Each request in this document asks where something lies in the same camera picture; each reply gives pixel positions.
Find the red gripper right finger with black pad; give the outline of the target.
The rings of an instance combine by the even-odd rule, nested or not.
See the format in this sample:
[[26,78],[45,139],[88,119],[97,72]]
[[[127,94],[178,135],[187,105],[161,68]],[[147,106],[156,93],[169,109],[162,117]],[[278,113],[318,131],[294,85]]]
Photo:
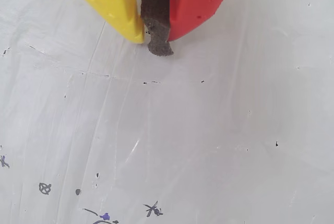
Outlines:
[[141,0],[141,19],[148,32],[148,50],[173,55],[170,43],[190,33],[217,11],[223,0]]

